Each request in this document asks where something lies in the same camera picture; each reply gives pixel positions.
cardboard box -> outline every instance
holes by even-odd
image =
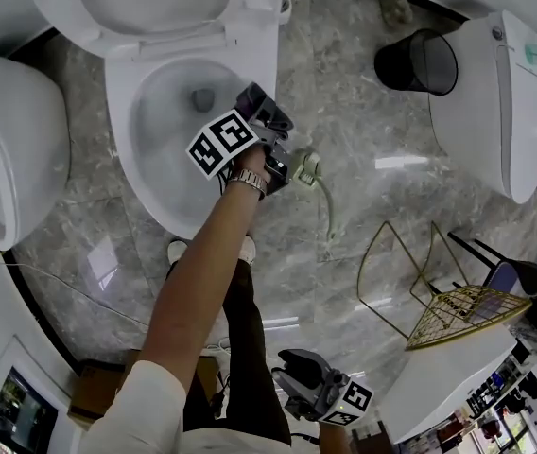
[[[115,394],[126,381],[140,351],[130,350],[126,365],[115,365],[101,361],[87,360],[78,380],[76,391],[71,398],[67,415],[84,429],[88,429],[102,417],[113,403]],[[205,396],[210,401],[217,391],[218,363],[212,357],[200,357],[197,374]]]
[[[87,430],[113,402],[123,374],[124,365],[86,360],[67,415]]]

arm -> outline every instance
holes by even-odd
[[[265,154],[247,150],[240,166],[263,177]],[[243,237],[260,192],[246,183],[229,183],[210,217],[165,281],[153,309],[140,359],[166,368],[188,391],[199,352],[222,307]]]
[[[351,454],[346,430],[319,422],[320,454]]]

white sleeve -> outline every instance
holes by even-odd
[[[175,376],[150,361],[137,361],[105,416],[84,436],[79,452],[177,452],[185,401]]]

wristwatch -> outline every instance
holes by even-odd
[[[260,200],[267,195],[267,181],[253,171],[246,169],[239,170],[231,177],[229,182],[247,183],[249,186],[260,192]]]

white cable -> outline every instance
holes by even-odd
[[[332,199],[332,194],[330,193],[321,176],[314,175],[314,178],[317,180],[317,183],[319,184],[319,187],[323,191],[323,195],[325,195],[325,199],[327,200],[327,240],[332,240],[336,236],[336,211],[334,208],[334,199]]]
[[[224,337],[218,340],[218,343],[211,343],[208,345],[205,345],[203,347],[204,350],[208,350],[210,352],[222,352],[226,353],[229,357],[231,356],[231,347],[230,346],[222,346],[222,342],[225,340],[228,340],[229,337]]]
[[[148,324],[146,323],[142,323],[142,322],[139,322],[138,320],[134,320],[133,318],[131,318],[130,316],[128,315],[125,315],[124,313],[120,313],[119,311],[117,311],[116,309],[113,309],[112,307],[110,306],[106,306],[106,305],[103,305],[101,303],[99,303],[98,301],[95,301],[94,299],[92,299],[90,296],[88,296],[85,292],[81,292],[79,289],[76,289],[74,288],[73,286],[67,284],[66,282],[64,282],[62,279],[59,278],[59,276],[56,276],[54,274],[51,274],[50,272],[46,272],[46,271],[42,271],[41,269],[39,268],[36,268],[35,266],[31,266],[29,264],[21,264],[21,263],[16,263],[16,264],[8,264],[6,262],[0,262],[0,266],[6,266],[8,268],[10,267],[14,267],[14,266],[17,266],[17,267],[22,267],[22,268],[29,268],[29,269],[33,269],[34,271],[37,271],[39,272],[40,274],[43,274],[45,276],[48,276],[48,277],[51,277],[53,279],[56,279],[57,281],[59,281],[63,286],[65,286],[66,288],[69,288],[71,289],[72,291],[76,292],[77,294],[80,294],[81,296],[83,296],[84,298],[86,298],[88,301],[90,301],[91,303],[94,303],[95,305],[99,306],[99,307],[102,307],[103,309],[106,309],[108,311],[111,311],[112,313],[115,313],[116,315],[118,316],[121,316],[122,318],[124,318],[125,320],[129,320],[133,323],[136,323],[140,326],[144,326],[146,328],[148,328]]]

